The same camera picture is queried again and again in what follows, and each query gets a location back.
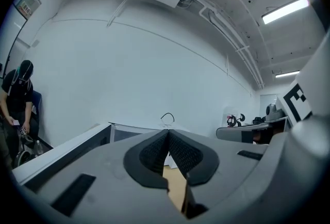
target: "black cap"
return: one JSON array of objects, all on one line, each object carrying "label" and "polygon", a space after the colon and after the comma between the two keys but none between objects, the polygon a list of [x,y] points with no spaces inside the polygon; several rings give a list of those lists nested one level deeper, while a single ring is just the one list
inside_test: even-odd
[{"label": "black cap", "polygon": [[28,80],[33,73],[33,63],[29,60],[24,60],[20,66],[20,78]]}]

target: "black shirt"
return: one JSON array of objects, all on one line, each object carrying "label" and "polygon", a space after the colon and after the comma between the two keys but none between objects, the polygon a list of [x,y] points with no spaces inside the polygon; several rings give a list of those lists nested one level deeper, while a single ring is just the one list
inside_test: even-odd
[{"label": "black shirt", "polygon": [[[10,71],[6,75],[2,83],[2,89],[6,93],[8,93],[9,91],[9,87],[14,78],[14,75],[15,75],[15,70]],[[7,101],[6,101],[9,112],[24,111],[25,103],[32,102],[33,85],[31,84],[29,91],[27,91],[27,89],[28,89],[28,83],[26,83],[24,86],[21,86],[18,81],[11,87],[10,95],[7,96]]]}]

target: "seated person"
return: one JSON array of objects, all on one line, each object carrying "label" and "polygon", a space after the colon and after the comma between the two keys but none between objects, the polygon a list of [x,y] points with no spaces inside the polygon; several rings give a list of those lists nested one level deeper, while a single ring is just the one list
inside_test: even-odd
[{"label": "seated person", "polygon": [[33,85],[30,77],[33,64],[29,60],[21,63],[17,70],[10,71],[4,78],[0,95],[1,110],[3,112],[4,131],[11,159],[14,161],[19,152],[19,137],[14,120],[25,127],[26,132],[33,139],[37,139],[39,125],[31,117]]}]

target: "framed picture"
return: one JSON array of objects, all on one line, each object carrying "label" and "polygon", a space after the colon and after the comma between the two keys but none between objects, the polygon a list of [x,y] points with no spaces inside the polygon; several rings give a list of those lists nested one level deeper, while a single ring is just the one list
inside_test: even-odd
[{"label": "framed picture", "polygon": [[16,7],[23,17],[28,20],[40,5],[40,0],[20,0]]}]

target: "blue chair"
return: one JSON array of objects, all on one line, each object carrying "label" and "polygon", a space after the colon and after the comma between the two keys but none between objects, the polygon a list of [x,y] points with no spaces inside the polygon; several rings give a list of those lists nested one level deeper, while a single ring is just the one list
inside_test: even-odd
[{"label": "blue chair", "polygon": [[37,116],[40,117],[41,93],[33,91],[32,103],[36,107]]}]

